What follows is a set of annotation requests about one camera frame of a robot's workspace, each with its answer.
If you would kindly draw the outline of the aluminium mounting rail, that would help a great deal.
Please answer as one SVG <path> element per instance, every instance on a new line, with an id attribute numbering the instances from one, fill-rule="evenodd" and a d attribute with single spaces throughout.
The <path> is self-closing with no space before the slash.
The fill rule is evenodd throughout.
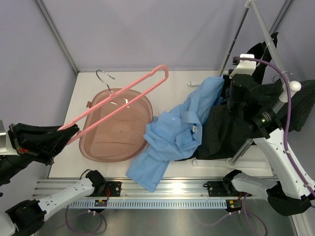
<path id="1" fill-rule="evenodd" d="M 201 178 L 166 178 L 162 179 L 153 193 L 127 178 L 107 178 L 106 181 L 122 183 L 121 199 L 205 199 L 208 191 L 203 184 L 210 180 Z M 32 198 L 48 197 L 77 183 L 77 178 L 49 178 L 36 182 Z"/>

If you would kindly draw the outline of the light blue shirt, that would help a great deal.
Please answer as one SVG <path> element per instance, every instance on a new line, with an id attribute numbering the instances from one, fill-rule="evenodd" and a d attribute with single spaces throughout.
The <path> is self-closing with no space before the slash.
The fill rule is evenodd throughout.
<path id="1" fill-rule="evenodd" d="M 202 143 L 202 126 L 220 102 L 223 77 L 208 77 L 186 100 L 146 125 L 148 147 L 131 163 L 126 176 L 154 192 L 171 161 L 189 158 Z"/>

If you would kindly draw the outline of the pink translucent plastic basin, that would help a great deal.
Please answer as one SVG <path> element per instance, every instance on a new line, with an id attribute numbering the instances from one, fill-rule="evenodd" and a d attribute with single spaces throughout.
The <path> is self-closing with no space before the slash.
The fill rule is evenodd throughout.
<path id="1" fill-rule="evenodd" d="M 109 95 L 108 89 L 99 92 L 87 103 L 87 107 L 97 105 Z M 89 114 L 83 131 L 138 95 L 140 92 L 130 89 Z M 143 135 L 146 124 L 152 121 L 152 105 L 149 99 L 143 96 L 83 135 L 79 140 L 79 149 L 85 158 L 92 161 L 121 162 L 132 159 L 146 146 L 147 141 Z"/>

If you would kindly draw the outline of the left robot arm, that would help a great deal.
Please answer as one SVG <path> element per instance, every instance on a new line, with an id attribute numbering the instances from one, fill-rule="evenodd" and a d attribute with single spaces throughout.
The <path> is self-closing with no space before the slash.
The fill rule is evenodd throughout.
<path id="1" fill-rule="evenodd" d="M 11 179 L 33 162 L 52 165 L 54 158 L 70 143 L 79 127 L 11 124 L 0 132 L 0 183 Z M 70 187 L 46 197 L 27 199 L 0 213 L 2 236 L 31 236 L 54 214 L 71 203 L 105 192 L 106 180 L 97 170 L 89 170 Z"/>

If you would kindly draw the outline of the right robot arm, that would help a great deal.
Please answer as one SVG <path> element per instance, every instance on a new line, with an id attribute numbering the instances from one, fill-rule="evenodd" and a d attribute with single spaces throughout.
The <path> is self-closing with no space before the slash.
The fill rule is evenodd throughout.
<path id="1" fill-rule="evenodd" d="M 264 199 L 282 216 L 303 213 L 312 206 L 315 182 L 290 148 L 276 113 L 259 104 L 258 93 L 259 84 L 251 75 L 234 75 L 227 93 L 228 110 L 249 131 L 249 139 L 267 157 L 278 180 L 233 170 L 223 178 L 223 190 L 228 195 L 243 192 Z"/>

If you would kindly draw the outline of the pink hanger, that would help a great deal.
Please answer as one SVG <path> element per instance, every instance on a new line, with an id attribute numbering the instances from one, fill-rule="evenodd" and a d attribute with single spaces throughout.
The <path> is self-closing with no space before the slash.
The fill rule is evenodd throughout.
<path id="1" fill-rule="evenodd" d="M 155 83 L 152 87 L 150 87 L 149 89 L 147 89 L 146 91 L 144 91 L 143 93 L 139 94 L 138 96 L 136 96 L 134 99 L 128 101 L 126 104 L 122 105 L 121 107 L 117 108 L 116 110 L 114 110 L 113 112 L 109 113 L 107 116 L 103 117 L 102 119 L 100 119 L 99 121 L 95 122 L 94 124 L 92 124 L 91 126 L 89 126 L 88 128 L 85 128 L 83 131 L 78 131 L 77 134 L 72 137 L 68 143 L 66 145 L 69 145 L 71 143 L 73 143 L 74 141 L 76 141 L 77 139 L 81 138 L 82 136 L 84 136 L 85 134 L 87 134 L 88 132 L 92 131 L 93 129 L 95 129 L 96 127 L 98 127 L 99 125 L 101 125 L 103 122 L 105 122 L 106 120 L 108 120 L 109 118 L 111 118 L 112 116 L 114 116 L 115 114 L 117 114 L 118 112 L 122 111 L 123 109 L 127 108 L 128 106 L 130 106 L 131 104 L 133 104 L 134 102 L 138 101 L 140 98 L 142 98 L 143 96 L 147 95 L 148 93 L 150 93 L 151 91 L 153 91 L 154 89 L 156 89 L 158 86 L 160 86 L 162 83 L 164 83 L 168 77 L 169 77 L 169 68 L 166 65 L 159 65 L 156 68 L 154 68 L 152 71 L 150 71 L 149 73 L 147 73 L 146 75 L 142 76 L 141 78 L 137 79 L 136 81 L 134 81 L 133 83 L 129 84 L 128 86 L 120 89 L 117 92 L 110 92 L 109 96 L 104 99 L 103 101 L 97 103 L 96 105 L 92 106 L 91 108 L 89 108 L 88 110 L 86 110 L 84 113 L 82 113 L 81 115 L 77 116 L 75 119 L 73 119 L 72 121 L 70 121 L 67 124 L 64 124 L 63 126 L 61 126 L 58 131 L 60 130 L 64 130 L 67 128 L 70 128 L 71 126 L 75 125 L 78 121 L 80 121 L 81 119 L 87 117 L 88 115 L 90 115 L 91 113 L 95 112 L 96 110 L 98 110 L 99 108 L 103 107 L 105 104 L 111 102 L 114 98 L 117 98 L 118 96 L 124 94 L 125 92 L 129 91 L 131 88 L 133 88 L 134 86 L 138 85 L 139 83 L 143 82 L 144 80 L 148 79 L 149 77 L 152 77 L 153 75 L 155 75 L 158 71 L 163 71 L 164 72 L 164 77 L 158 81 L 157 83 Z"/>

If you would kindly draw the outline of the white clothes rack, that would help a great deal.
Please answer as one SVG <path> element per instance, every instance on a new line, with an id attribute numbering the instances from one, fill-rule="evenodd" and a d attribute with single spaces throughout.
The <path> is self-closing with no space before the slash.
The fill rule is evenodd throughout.
<path id="1" fill-rule="evenodd" d="M 288 9 L 288 6 L 291 4 L 292 0 L 286 0 L 284 5 L 282 6 L 277 18 L 276 18 L 276 21 L 277 22 L 277 19 L 280 17 L 280 16 L 283 16 L 284 13 L 286 12 L 286 10 Z M 219 72 L 219 75 L 223 75 L 224 74 L 224 69 L 225 69 L 225 66 L 228 62 L 228 59 L 230 58 L 230 55 L 231 55 L 231 52 L 232 52 L 232 49 L 234 47 L 234 44 L 237 40 L 237 37 L 239 35 L 239 32 L 242 28 L 242 25 L 244 23 L 244 20 L 247 16 L 247 13 L 249 11 L 250 8 L 253 8 L 254 10 L 254 13 L 258 19 L 258 22 L 259 22 L 259 25 L 262 29 L 262 32 L 263 32 L 263 36 L 264 36 L 264 41 L 266 43 L 266 47 L 268 48 L 269 50 L 269 53 L 272 57 L 272 60 L 274 62 L 274 65 L 279 68 L 279 69 L 282 69 L 282 73 L 284 73 L 284 66 L 281 62 L 281 59 L 280 59 L 280 56 L 278 54 L 278 51 L 276 49 L 276 46 L 271 38 L 271 35 L 270 35 L 270 30 L 267 29 L 266 25 L 265 25 L 265 22 L 263 20 L 263 17 L 258 9 L 258 6 L 255 2 L 255 0 L 247 0 L 246 3 L 245 3 L 245 11 L 244 11 L 244 14 L 241 18 L 241 21 L 239 23 L 239 26 L 238 26 L 238 29 L 236 31 L 236 34 L 233 38 L 233 41 L 230 45 L 230 48 L 222 62 L 222 65 L 220 67 L 220 72 Z M 293 81 L 293 82 L 290 82 L 289 83 L 290 85 L 290 92 L 291 92 L 291 98 L 294 96 L 294 94 L 299 91 L 297 90 L 298 88 L 300 89 L 301 88 L 301 85 L 299 82 L 296 82 L 296 81 Z M 279 99 L 278 101 L 275 103 L 275 105 L 273 106 L 272 110 L 277 114 L 280 109 L 285 105 L 285 102 L 282 101 L 281 99 L 284 98 L 284 95 L 287 95 L 287 89 L 286 89 L 286 86 L 284 85 L 284 88 L 283 88 L 283 92 L 281 94 L 281 96 L 279 96 Z M 247 141 L 245 141 L 245 143 L 242 145 L 242 147 L 240 148 L 240 150 L 233 156 L 233 158 L 228 158 L 228 159 L 225 159 L 225 160 L 196 160 L 195 158 L 192 160 L 192 165 L 195 166 L 195 167 L 211 167 L 211 168 L 214 168 L 214 167 L 217 167 L 217 168 L 227 168 L 229 170 L 234 170 L 234 169 L 255 169 L 255 170 L 258 170 L 258 169 L 271 169 L 270 167 L 270 163 L 267 161 L 249 161 L 249 160 L 242 160 L 241 156 L 243 156 L 243 154 L 248 154 L 249 151 L 248 148 L 251 150 L 253 150 L 250 146 L 251 144 L 253 143 L 253 140 L 252 139 L 248 139 Z"/>

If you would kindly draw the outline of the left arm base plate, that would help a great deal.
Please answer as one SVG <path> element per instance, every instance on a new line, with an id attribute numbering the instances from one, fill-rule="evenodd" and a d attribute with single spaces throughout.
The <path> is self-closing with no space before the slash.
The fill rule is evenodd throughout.
<path id="1" fill-rule="evenodd" d="M 120 181 L 105 181 L 97 186 L 87 197 L 119 197 L 122 183 Z"/>

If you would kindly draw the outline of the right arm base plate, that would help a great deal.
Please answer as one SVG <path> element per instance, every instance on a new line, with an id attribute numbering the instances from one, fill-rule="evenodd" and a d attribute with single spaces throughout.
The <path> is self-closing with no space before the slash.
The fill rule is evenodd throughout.
<path id="1" fill-rule="evenodd" d="M 237 191 L 229 181 L 210 180 L 203 184 L 208 191 L 209 197 L 239 197 Z"/>

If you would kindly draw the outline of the dark striped shirt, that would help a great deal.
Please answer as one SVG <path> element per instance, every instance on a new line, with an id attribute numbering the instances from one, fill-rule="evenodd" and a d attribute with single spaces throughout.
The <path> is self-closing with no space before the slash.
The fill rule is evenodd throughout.
<path id="1" fill-rule="evenodd" d="M 315 81 L 301 81 L 301 89 L 291 99 L 289 131 L 301 131 L 315 103 Z M 226 105 L 213 106 L 203 126 L 202 143 L 194 153 L 196 159 L 230 158 L 248 138 L 249 132 L 234 122 Z"/>

